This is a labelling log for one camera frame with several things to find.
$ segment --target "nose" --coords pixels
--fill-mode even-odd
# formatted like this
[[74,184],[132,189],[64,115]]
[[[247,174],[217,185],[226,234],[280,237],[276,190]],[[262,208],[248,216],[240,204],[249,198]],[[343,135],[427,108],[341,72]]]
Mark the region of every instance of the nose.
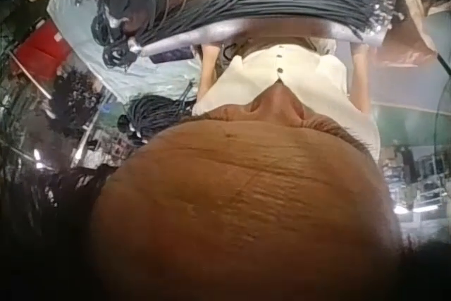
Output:
[[256,120],[282,125],[298,125],[306,119],[306,108],[282,82],[262,92],[250,104]]

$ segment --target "light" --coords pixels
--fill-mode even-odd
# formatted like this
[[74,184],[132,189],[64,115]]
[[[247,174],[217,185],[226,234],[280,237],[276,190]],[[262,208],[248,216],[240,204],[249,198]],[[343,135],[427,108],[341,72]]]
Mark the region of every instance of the light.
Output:
[[35,149],[35,150],[33,151],[33,155],[35,156],[35,159],[36,159],[37,161],[41,161],[41,154],[39,153],[39,151],[38,151],[37,149]]
[[427,211],[436,211],[437,209],[438,205],[419,207],[414,208],[414,213],[426,213]]
[[407,208],[404,208],[403,206],[400,206],[400,205],[397,205],[395,207],[395,209],[393,209],[393,211],[395,212],[395,214],[408,214],[409,213]]
[[83,155],[83,149],[79,149],[76,153],[75,153],[75,160],[80,160],[82,158]]

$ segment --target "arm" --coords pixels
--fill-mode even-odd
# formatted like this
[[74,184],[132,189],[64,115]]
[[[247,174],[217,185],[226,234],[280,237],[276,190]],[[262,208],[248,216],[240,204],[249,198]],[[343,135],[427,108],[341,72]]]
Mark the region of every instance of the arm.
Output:
[[354,72],[350,90],[350,101],[362,113],[371,113],[371,100],[369,96],[369,47],[366,45],[351,44],[352,62]]
[[199,91],[197,101],[213,87],[217,80],[215,66],[221,48],[216,45],[202,45],[202,71],[200,75]]

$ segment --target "white shirt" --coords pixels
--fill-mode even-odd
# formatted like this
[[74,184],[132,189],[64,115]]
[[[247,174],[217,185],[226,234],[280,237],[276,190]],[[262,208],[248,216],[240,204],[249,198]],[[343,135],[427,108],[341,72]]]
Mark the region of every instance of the white shirt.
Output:
[[281,80],[316,113],[332,118],[363,142],[376,163],[381,138],[374,120],[347,97],[346,66],[334,55],[319,54],[297,45],[278,45],[233,58],[216,84],[194,106],[201,115],[226,104],[245,105]]

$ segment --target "plastic cover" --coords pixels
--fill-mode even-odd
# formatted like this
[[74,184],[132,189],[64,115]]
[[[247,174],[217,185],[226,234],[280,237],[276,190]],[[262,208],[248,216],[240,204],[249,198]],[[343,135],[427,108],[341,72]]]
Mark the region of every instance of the plastic cover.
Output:
[[[92,19],[97,14],[94,0],[85,0],[78,6],[75,0],[50,0],[47,10],[75,53],[124,104],[147,93],[178,99],[191,80],[195,84],[199,82],[201,63],[197,59],[155,65],[149,58],[140,58],[126,72],[121,68],[107,68],[102,60],[103,48],[91,33]],[[191,93],[193,96],[196,90],[197,85]]]

